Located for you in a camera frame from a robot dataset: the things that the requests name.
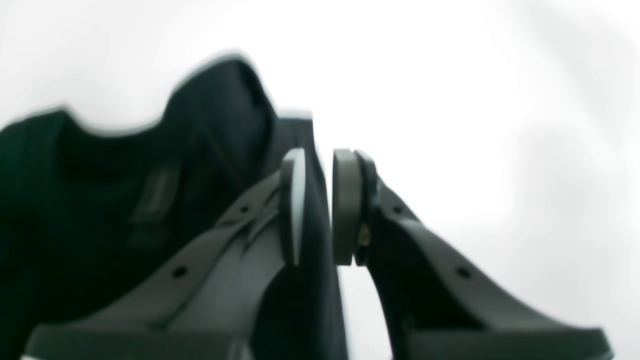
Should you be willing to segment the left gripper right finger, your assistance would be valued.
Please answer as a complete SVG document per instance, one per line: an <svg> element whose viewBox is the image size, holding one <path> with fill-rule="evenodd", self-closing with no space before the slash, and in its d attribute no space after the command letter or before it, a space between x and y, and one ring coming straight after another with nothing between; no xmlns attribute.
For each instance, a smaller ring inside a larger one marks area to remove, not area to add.
<svg viewBox="0 0 640 360"><path fill-rule="evenodd" d="M368 269L395 360L611 360L603 330L506 292L428 230L360 150L333 153L333 259Z"/></svg>

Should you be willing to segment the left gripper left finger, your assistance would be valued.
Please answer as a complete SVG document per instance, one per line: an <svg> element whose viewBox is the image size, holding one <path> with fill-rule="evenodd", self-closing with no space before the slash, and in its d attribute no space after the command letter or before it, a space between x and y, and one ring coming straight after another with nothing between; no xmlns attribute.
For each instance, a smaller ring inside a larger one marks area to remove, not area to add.
<svg viewBox="0 0 640 360"><path fill-rule="evenodd" d="M274 287L300 262L306 152L238 198L131 292L73 322L40 325L25 360L272 360L286 356L270 331Z"/></svg>

